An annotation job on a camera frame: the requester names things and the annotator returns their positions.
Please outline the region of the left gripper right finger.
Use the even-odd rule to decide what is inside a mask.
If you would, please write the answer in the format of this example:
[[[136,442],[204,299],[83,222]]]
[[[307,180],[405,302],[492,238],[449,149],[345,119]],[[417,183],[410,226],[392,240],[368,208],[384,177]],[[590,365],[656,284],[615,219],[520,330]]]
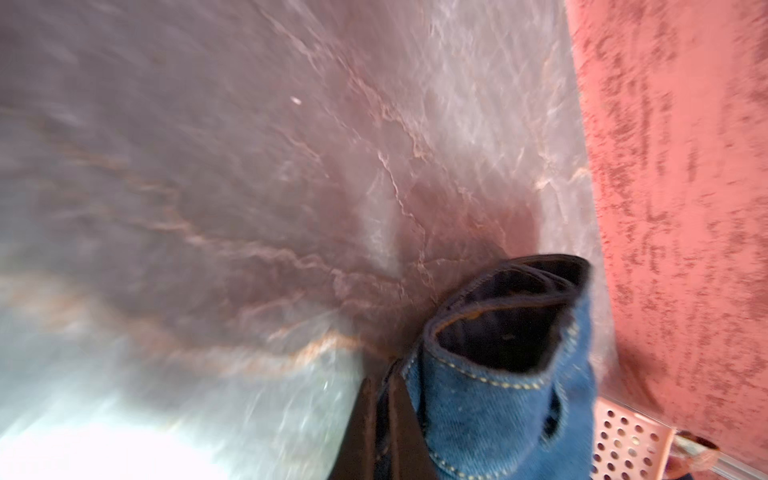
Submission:
[[[438,480],[407,386],[395,375],[388,386],[391,479]]]

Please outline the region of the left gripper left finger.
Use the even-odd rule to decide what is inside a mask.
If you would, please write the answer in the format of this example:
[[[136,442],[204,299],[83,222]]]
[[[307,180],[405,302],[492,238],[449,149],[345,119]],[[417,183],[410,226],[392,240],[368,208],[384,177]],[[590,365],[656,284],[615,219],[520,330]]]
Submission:
[[[372,480],[375,466],[377,384],[366,378],[347,424],[329,480]]]

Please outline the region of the dark denim button skirt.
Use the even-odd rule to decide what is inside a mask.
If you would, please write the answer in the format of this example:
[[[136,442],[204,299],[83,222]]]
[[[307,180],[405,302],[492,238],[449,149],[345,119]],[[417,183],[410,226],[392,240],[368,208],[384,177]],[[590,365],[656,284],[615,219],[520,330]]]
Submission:
[[[586,479],[591,264],[510,259],[449,297],[398,366],[441,479]]]

